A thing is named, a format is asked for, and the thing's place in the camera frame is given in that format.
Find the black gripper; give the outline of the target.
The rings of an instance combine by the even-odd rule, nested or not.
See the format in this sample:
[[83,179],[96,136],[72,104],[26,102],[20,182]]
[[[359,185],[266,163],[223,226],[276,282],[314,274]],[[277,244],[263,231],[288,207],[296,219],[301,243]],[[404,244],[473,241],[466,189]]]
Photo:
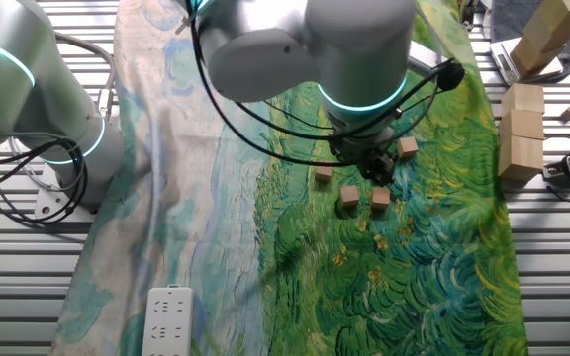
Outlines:
[[340,162],[354,163],[361,170],[361,176],[375,186],[394,183],[398,156],[390,151],[391,143],[382,135],[333,138],[329,146]]

